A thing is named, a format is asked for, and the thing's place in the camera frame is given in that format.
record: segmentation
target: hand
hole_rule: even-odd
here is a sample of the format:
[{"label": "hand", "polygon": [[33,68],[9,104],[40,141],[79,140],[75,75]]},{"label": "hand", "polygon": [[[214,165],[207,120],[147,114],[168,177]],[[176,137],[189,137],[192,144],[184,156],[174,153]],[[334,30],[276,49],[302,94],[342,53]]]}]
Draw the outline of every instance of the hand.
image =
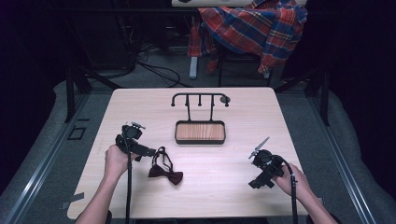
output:
[{"label": "hand", "polygon": [[[312,194],[312,189],[309,187],[308,179],[305,174],[295,165],[290,164],[291,170],[294,172],[296,183],[297,199],[300,200],[307,194]],[[286,165],[283,165],[283,176],[275,176],[273,180],[279,187],[287,194],[291,195],[290,172]]]},{"label": "hand", "polygon": [[[131,155],[131,160],[139,157],[137,154]],[[106,151],[105,177],[120,179],[121,175],[127,170],[128,156],[123,153],[116,145],[110,146]]]}]

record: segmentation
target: dark red bow tie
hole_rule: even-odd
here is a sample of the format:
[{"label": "dark red bow tie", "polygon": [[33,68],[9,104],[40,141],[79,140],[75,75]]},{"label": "dark red bow tie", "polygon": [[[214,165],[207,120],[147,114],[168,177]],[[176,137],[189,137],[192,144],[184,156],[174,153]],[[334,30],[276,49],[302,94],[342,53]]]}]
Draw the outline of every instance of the dark red bow tie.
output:
[{"label": "dark red bow tie", "polygon": [[[168,167],[169,172],[165,171],[161,166],[157,164],[157,158],[163,155],[163,165]],[[170,166],[165,164],[165,157],[169,160]],[[148,177],[157,177],[157,176],[166,176],[169,181],[171,181],[174,185],[180,183],[183,179],[183,172],[174,172],[173,171],[173,163],[169,158],[168,154],[165,152],[165,147],[160,147],[152,158],[152,167],[149,170]]]}]

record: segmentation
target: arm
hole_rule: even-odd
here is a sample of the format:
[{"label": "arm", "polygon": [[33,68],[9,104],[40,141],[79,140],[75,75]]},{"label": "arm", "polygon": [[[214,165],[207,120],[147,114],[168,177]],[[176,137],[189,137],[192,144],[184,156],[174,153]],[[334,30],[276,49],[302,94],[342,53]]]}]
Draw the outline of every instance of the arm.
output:
[{"label": "arm", "polygon": [[[138,156],[133,154],[131,160]],[[106,151],[105,174],[91,201],[76,220],[77,224],[106,222],[107,211],[114,189],[121,175],[127,170],[127,163],[128,156],[117,146],[111,146]]]},{"label": "arm", "polygon": [[[320,202],[319,198],[314,194],[312,189],[309,187],[308,180],[301,170],[299,170],[295,165],[291,164],[291,169],[293,170],[296,177],[296,190],[297,190],[297,200],[303,205],[303,207],[311,216],[315,224],[320,223],[337,223],[323,204]],[[287,166],[283,166],[283,172],[285,173],[282,177],[274,177],[274,181],[279,185],[279,187],[285,191],[287,194],[291,195],[291,185],[290,185],[290,173]]]}]

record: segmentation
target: gray carpet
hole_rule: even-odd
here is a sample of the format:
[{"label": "gray carpet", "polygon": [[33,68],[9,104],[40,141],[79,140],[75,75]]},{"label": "gray carpet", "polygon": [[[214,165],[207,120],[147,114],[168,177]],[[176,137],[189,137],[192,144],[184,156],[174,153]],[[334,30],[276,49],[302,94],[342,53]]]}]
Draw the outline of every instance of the gray carpet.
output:
[{"label": "gray carpet", "polygon": [[[186,85],[193,87],[217,86],[217,73],[208,74],[205,72],[207,58],[202,58],[199,61],[198,78],[190,80],[188,77],[190,59],[185,56],[183,49],[176,49],[176,51],[151,51],[145,63],[172,68],[180,74],[180,81]],[[254,68],[248,63],[228,64],[224,85],[264,86],[266,82],[255,73],[255,69],[252,67]],[[174,74],[164,73],[176,78]],[[131,74],[111,80],[126,88],[160,88],[172,84],[171,81],[165,82],[140,65]],[[61,203],[68,202],[74,194],[111,96],[111,90],[108,87],[94,79],[90,82],[93,86],[90,95],[84,96],[76,92],[78,102],[82,103],[68,128],[65,128],[63,123],[66,118],[64,83],[55,88],[57,102],[50,118],[21,169],[1,196],[0,223],[6,223],[7,220],[17,220],[16,223],[73,223],[73,220],[67,217],[66,209],[60,209]],[[326,133],[331,132],[368,203],[367,206],[373,213],[375,223],[392,223],[393,220],[396,220],[395,202],[374,182],[370,172],[361,162],[356,134],[342,105],[336,96],[331,94],[329,104],[331,126],[323,128],[315,108],[316,99],[305,98],[302,92],[304,83],[301,85],[291,91],[278,94],[277,98],[313,191],[324,199],[326,208],[337,215],[343,223],[370,223],[361,218],[349,188],[346,186],[347,180],[340,175],[340,170],[332,154],[333,145]],[[67,140],[74,125],[76,128],[85,128],[85,133],[80,140]],[[59,140],[58,152],[50,154],[53,146],[57,143],[59,133],[62,132],[66,132],[66,134],[65,138]],[[27,201],[25,206],[16,207],[24,188],[28,185],[31,177],[35,175],[36,168],[42,164],[43,158],[48,154],[53,156],[53,163],[49,167],[49,172],[43,176],[44,183],[38,186],[38,191],[33,191],[33,194],[30,195],[31,201]],[[11,218],[9,214],[15,212],[19,216]],[[269,217],[268,220],[270,223],[292,223],[291,217]],[[114,220],[113,223],[123,223],[123,221]],[[300,217],[300,223],[304,223],[304,217]]]}]

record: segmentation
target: forearm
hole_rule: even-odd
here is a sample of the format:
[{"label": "forearm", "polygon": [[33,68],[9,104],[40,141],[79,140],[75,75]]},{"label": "forearm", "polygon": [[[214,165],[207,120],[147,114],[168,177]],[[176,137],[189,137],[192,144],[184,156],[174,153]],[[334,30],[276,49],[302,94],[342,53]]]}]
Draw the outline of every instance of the forearm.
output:
[{"label": "forearm", "polygon": [[315,224],[337,223],[315,194],[306,194],[302,199],[299,199],[299,201]]},{"label": "forearm", "polygon": [[117,178],[104,177],[98,190],[78,217],[76,223],[105,223],[108,207],[110,206],[111,198],[113,197],[117,183]]}]

